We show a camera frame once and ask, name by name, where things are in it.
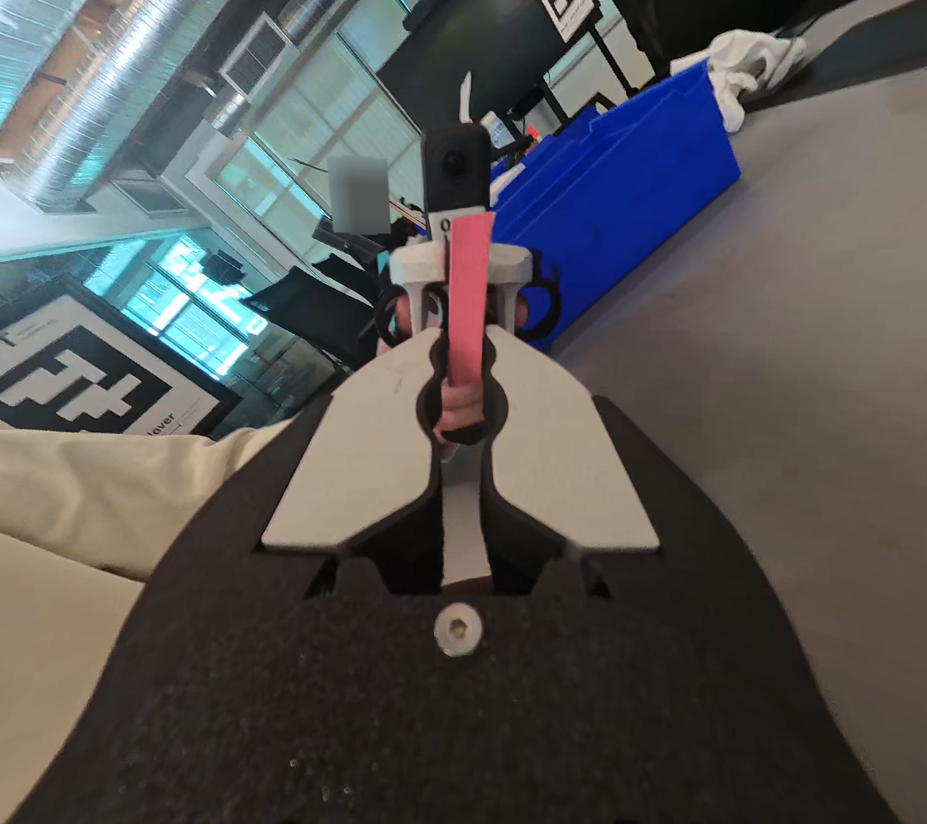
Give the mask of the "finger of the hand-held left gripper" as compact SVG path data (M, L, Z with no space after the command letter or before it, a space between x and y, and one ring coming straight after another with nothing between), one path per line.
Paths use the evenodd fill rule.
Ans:
M445 241L410 243L392 252L390 282L408 297L411 333L420 333L429 314L427 301L435 288L449 282L449 254Z
M496 323L516 331L517 301L534 274L534 258L524 247L492 244L492 303Z

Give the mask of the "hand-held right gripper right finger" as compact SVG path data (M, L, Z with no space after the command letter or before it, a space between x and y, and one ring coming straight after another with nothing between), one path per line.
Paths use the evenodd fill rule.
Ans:
M479 515L494 593L527 595L554 561L659 552L590 392L504 328L486 337Z

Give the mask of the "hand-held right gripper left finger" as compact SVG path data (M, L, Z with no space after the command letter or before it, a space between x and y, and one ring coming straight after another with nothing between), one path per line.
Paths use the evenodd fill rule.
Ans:
M397 595L432 595L443 577L443 332L388 350L334 393L261 545L374 563Z

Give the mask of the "pink strip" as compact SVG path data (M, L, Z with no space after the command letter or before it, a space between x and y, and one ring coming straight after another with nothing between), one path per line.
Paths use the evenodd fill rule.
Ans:
M482 381L493 221L491 212L462 215L449 229L447 379L452 387Z

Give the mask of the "blue plastic bin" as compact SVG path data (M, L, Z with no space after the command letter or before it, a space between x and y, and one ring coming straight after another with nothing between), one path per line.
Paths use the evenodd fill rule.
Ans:
M704 64L608 110L586 137L521 173L494 208L494 242L538 250L562 316L548 349L741 176Z

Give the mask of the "grey desk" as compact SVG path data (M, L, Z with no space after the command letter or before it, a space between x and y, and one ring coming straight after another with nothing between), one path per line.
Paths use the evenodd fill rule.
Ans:
M741 178L555 342L752 549L925 822L925 65L750 114Z

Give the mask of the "person's left hand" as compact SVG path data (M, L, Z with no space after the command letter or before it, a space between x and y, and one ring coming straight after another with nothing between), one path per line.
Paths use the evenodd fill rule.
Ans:
M529 309L525 297L519 295L516 306L516 330L523 328L528 319ZM409 297L400 290L400 297L394 308L395 327L400 333L411 331L411 311ZM377 356L389 352L391 348L382 338L377 341ZM453 458L460 444L450 441L447 433L480 425L484 422L483 393L480 385L452 386L445 380L441 387L442 414L437 421L434 434L442 462Z

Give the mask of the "black and white marker poster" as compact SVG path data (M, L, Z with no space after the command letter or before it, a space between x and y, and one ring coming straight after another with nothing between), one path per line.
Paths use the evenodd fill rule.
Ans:
M240 402L70 276L2 305L2 429L207 436Z

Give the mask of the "white crumpled glove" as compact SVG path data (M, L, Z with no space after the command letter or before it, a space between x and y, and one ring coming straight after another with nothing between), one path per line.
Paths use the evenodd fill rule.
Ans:
M806 55L807 44L802 37L783 39L736 29L716 36L701 52L673 60L669 75L704 64L725 132L731 135L741 129L745 119L740 96L777 88Z

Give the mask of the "black mat on table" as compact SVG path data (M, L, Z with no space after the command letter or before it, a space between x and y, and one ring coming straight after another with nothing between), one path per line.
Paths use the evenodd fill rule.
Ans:
M748 114L926 66L926 0L853 26L776 89L744 101Z

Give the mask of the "wide silver air duct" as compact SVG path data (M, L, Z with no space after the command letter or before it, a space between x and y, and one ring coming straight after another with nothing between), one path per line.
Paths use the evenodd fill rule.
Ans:
M2 0L2 179L46 214L88 192L227 0Z

